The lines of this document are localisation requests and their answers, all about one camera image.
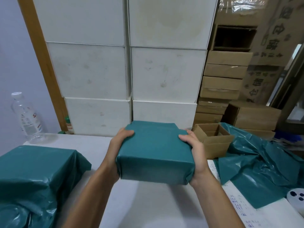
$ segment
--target hand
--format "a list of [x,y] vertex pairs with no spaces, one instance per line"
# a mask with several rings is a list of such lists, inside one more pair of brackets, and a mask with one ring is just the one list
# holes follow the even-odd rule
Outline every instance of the hand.
[[197,139],[196,135],[191,130],[187,130],[187,133],[188,135],[180,134],[178,137],[183,142],[187,142],[192,146],[192,156],[195,162],[195,171],[192,180],[190,181],[190,185],[194,187],[197,185],[197,182],[199,179],[201,179],[201,177],[211,173],[211,171],[205,156],[203,143]]
[[119,180],[117,166],[115,163],[116,156],[124,139],[132,136],[133,134],[134,130],[125,130],[125,128],[121,128],[116,136],[111,139],[107,154],[99,167],[101,170],[107,172],[109,180],[113,184]]

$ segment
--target table surface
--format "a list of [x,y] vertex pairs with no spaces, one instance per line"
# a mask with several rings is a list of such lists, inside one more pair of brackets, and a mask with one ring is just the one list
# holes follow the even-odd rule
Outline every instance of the table surface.
[[[92,164],[71,192],[59,216],[57,227],[65,221],[69,209],[78,199],[90,176],[99,167],[107,152],[110,137],[46,134],[39,146],[76,149]],[[208,164],[218,178],[212,160]],[[235,186],[228,182],[223,186],[227,195],[238,195],[246,207],[247,216],[241,217],[246,227],[304,227],[304,219],[291,207],[286,199],[269,204],[258,210],[247,202]],[[119,180],[113,187],[99,227],[208,227],[197,196],[190,185],[170,186],[167,184]]]

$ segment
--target crumpled teal plastic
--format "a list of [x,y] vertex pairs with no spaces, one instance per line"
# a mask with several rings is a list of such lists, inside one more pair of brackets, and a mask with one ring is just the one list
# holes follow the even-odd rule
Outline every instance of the crumpled teal plastic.
[[51,228],[91,164],[73,149],[18,146],[0,157],[0,227]]
[[277,143],[221,125],[234,135],[226,157],[214,161],[221,184],[231,180],[256,209],[284,198],[291,189],[304,188],[302,158]]
[[186,185],[195,164],[191,146],[178,138],[187,134],[174,123],[133,121],[116,157],[121,179]]

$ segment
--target small bottle with green cap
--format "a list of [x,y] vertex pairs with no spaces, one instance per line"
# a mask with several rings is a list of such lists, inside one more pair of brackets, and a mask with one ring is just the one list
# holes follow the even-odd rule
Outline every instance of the small bottle with green cap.
[[74,134],[74,130],[73,130],[73,126],[71,124],[71,121],[70,121],[70,118],[69,118],[69,115],[67,115],[65,118],[65,122],[66,122],[66,126],[67,126],[67,129],[69,131],[69,134]]

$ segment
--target stained white box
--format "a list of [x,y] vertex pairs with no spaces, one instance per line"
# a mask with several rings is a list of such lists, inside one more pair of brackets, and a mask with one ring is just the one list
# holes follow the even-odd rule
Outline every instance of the stained white box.
[[123,0],[33,0],[47,42],[124,45]]
[[133,99],[195,103],[206,50],[132,48]]
[[217,0],[129,0],[131,46],[207,49]]
[[175,123],[180,129],[191,129],[196,103],[133,101],[133,120]]
[[125,48],[48,43],[60,91],[65,98],[126,100]]
[[130,100],[65,98],[75,134],[113,137],[131,122]]

